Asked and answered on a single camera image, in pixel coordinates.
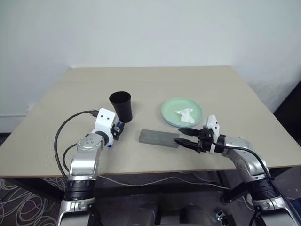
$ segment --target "floor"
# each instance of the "floor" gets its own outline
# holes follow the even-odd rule
[[[236,171],[227,171],[227,179],[231,187],[241,182]],[[207,180],[217,180],[214,172],[200,172],[196,177],[192,173],[165,173],[165,174],[143,174],[143,175],[118,175],[110,178],[126,184],[143,184],[167,177],[179,177],[184,180],[201,183],[198,177]],[[293,167],[277,177],[276,183],[279,188],[290,198],[301,197],[301,168]],[[64,184],[60,178],[44,178],[49,183],[63,188]],[[179,182],[170,179],[161,183]],[[104,178],[99,178],[97,187],[111,188],[121,186]],[[131,213],[141,204],[155,202],[162,209],[161,223],[178,223],[178,210],[193,203],[199,205],[211,220],[215,223],[214,209],[219,207],[227,214],[232,214],[237,226],[248,225],[253,211],[240,199],[231,204],[222,205],[220,192],[193,192],[157,195],[134,195],[114,198],[101,198],[97,200],[97,207],[101,213],[102,222],[105,226],[125,226]],[[55,226],[59,212],[59,204],[41,198],[22,188],[12,185],[5,180],[0,180],[0,225],[3,226]]]

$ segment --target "gray block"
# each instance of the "gray block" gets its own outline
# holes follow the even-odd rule
[[[177,148],[179,145],[174,141],[175,138],[179,138],[179,134],[142,129],[139,136],[139,142]]]

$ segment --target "white wall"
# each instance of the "white wall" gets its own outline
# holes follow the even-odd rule
[[[69,66],[232,65],[274,111],[300,80],[300,13],[300,0],[2,0],[0,114],[26,113]]]

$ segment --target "white tissue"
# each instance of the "white tissue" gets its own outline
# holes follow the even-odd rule
[[[176,111],[176,113],[181,115],[181,122],[194,123],[194,119],[190,115],[190,112],[192,111],[192,108],[186,108],[184,110]]]

